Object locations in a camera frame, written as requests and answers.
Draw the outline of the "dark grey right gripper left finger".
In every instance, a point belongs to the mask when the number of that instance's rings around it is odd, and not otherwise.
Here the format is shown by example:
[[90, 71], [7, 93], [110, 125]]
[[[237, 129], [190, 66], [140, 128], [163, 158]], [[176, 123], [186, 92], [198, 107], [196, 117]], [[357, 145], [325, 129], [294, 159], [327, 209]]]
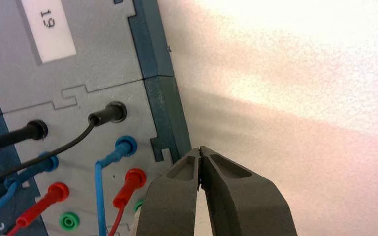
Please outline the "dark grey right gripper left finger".
[[200, 160], [200, 151], [194, 148], [149, 185], [138, 236], [194, 234]]

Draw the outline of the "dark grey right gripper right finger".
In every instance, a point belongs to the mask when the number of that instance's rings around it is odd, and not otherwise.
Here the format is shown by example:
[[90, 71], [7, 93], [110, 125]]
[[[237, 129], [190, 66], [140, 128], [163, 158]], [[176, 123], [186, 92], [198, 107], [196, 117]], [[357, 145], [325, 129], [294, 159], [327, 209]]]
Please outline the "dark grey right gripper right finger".
[[289, 205], [271, 180], [208, 147], [200, 152], [213, 235], [297, 235]]

